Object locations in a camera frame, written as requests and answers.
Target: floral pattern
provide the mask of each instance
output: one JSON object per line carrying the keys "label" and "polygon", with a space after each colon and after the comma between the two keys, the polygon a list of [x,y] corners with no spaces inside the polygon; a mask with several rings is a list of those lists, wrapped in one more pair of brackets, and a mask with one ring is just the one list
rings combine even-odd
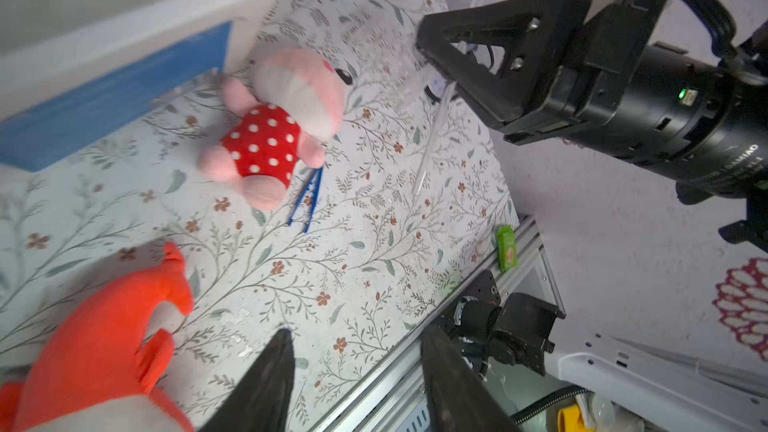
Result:
{"label": "floral pattern", "polygon": [[729,269],[716,288],[712,303],[720,311],[720,322],[768,362],[768,258],[752,258]]}
{"label": "floral pattern", "polygon": [[288,327],[297,357],[288,428],[310,428],[492,251],[495,227],[517,223],[488,130],[461,101],[412,196],[436,107],[424,97],[398,105],[412,64],[377,65],[356,44],[373,23],[412,45],[420,17],[444,9],[444,0],[278,0],[269,11],[260,40],[318,50],[354,81],[306,234],[310,201],[287,225],[310,176],[302,164],[273,212],[198,173],[200,149],[238,120],[214,81],[5,183],[0,366],[28,364],[77,304],[157,263],[171,240],[187,258],[195,309],[186,318],[161,309],[150,325],[176,344],[160,385],[201,425]]}

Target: yellow object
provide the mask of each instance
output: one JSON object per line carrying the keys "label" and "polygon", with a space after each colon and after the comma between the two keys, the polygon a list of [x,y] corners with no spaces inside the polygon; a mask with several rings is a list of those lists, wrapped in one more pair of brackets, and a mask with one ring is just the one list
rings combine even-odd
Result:
{"label": "yellow object", "polygon": [[584,426],[584,418],[581,417],[581,409],[574,404],[571,407],[560,409],[558,412],[558,432],[591,432]]}

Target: red floral pattern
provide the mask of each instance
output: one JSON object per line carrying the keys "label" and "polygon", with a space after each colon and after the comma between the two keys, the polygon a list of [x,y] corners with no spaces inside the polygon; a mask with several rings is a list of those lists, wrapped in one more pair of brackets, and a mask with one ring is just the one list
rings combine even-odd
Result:
{"label": "red floral pattern", "polygon": [[736,340],[768,361],[768,258],[751,258],[741,268],[728,270],[712,301],[720,322]]}

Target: black cable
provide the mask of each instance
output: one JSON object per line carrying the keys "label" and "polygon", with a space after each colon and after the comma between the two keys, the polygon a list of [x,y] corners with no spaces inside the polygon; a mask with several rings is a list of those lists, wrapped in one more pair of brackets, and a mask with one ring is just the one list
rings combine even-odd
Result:
{"label": "black cable", "polygon": [[490,45],[486,45],[488,48],[488,54],[491,56],[491,65],[488,66],[488,70],[493,69],[493,66],[496,65],[496,60],[493,58],[493,47]]}
{"label": "black cable", "polygon": [[699,18],[712,37],[712,53],[721,59],[732,59],[736,49],[731,41],[736,22],[719,0],[682,0]]}
{"label": "black cable", "polygon": [[579,387],[577,385],[569,385],[567,387],[563,387],[562,389],[557,389],[556,391],[552,392],[550,395],[547,395],[539,400],[536,400],[531,405],[527,406],[523,410],[519,410],[518,412],[515,412],[509,418],[512,419],[512,422],[514,422],[515,425],[520,425],[523,422],[526,422],[533,417],[535,417],[540,412],[543,412],[544,410],[552,407],[557,402],[559,402],[562,399],[567,399],[570,397],[574,397],[579,394],[585,394],[589,392],[589,390]]}
{"label": "black cable", "polygon": [[478,370],[478,377],[480,380],[485,379],[485,375],[488,373],[488,361],[491,360],[491,349],[488,347],[482,348],[482,363],[480,364],[480,370]]}

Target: clear plastic straw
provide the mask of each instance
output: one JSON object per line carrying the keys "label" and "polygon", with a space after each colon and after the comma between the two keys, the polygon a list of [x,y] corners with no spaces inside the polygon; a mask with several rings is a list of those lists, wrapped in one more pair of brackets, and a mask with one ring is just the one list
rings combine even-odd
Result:
{"label": "clear plastic straw", "polygon": [[413,199],[418,198],[418,194],[421,193],[424,186],[424,179],[427,177],[427,167],[429,167],[429,159],[432,158],[432,150],[435,149],[435,142],[440,137],[440,129],[446,119],[448,118],[448,106],[451,103],[451,97],[453,97],[456,91],[456,82],[450,82],[446,86],[446,91],[442,94],[440,105],[437,108],[437,114],[435,115],[435,121],[432,123],[432,130],[429,132],[429,139],[427,139],[426,148],[424,149],[424,157],[422,157],[422,163],[418,166],[418,172],[416,173],[416,182],[413,183],[413,190],[411,194]]}
{"label": "clear plastic straw", "polygon": [[[469,8],[479,6],[484,0],[472,0],[469,3]],[[458,44],[458,50],[461,53],[467,53],[467,43],[461,42]],[[432,130],[429,131],[429,139],[427,139],[426,148],[424,149],[424,156],[422,157],[422,163],[418,165],[418,171],[416,173],[416,181],[413,183],[413,189],[411,190],[414,203],[418,198],[418,194],[421,193],[422,187],[424,187],[424,179],[427,177],[427,168],[429,167],[429,159],[432,158],[435,144],[440,137],[440,130],[443,124],[446,123],[448,118],[448,109],[451,103],[451,98],[456,93],[456,81],[451,81],[446,85],[446,90],[443,92],[440,99],[440,105],[438,106],[435,120],[432,123]]]}

